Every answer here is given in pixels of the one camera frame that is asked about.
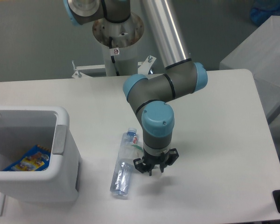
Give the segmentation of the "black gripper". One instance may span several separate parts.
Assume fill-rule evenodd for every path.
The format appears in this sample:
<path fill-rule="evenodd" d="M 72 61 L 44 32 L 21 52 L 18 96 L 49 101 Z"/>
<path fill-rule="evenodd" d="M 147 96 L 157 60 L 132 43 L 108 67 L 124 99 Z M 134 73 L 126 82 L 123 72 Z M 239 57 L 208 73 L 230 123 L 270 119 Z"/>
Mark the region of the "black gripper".
<path fill-rule="evenodd" d="M 152 169 L 155 165 L 160 165 L 160 171 L 163 173 L 167 166 L 171 166 L 178 159 L 179 154 L 176 148 L 172 148 L 167 152 L 162 152 L 160 155 L 151 155 L 144 150 L 144 155 L 141 158 L 134 159 L 133 163 L 139 172 L 142 174 L 148 172 L 152 175 Z"/>

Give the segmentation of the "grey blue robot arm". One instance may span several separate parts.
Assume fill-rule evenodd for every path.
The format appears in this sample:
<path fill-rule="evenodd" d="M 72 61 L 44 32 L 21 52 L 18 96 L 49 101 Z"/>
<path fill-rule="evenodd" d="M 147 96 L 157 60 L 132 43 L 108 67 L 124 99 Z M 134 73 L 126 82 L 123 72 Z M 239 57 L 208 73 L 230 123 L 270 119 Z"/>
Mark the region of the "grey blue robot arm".
<path fill-rule="evenodd" d="M 124 48 L 135 45 L 143 35 L 141 19 L 131 11 L 128 0 L 66 0 L 64 6 L 73 24 L 93 23 L 97 41 L 107 47 L 106 68 L 116 76 L 127 76 L 123 92 L 143 130 L 141 158 L 133 161 L 141 173 L 155 166 L 164 170 L 179 154 L 171 147 L 175 124 L 169 101 L 194 93 L 207 85 L 208 76 L 200 63 L 192 61 L 180 33 L 169 0 L 142 2 L 152 28 L 165 73 L 153 78 L 123 71 L 118 59 Z"/>

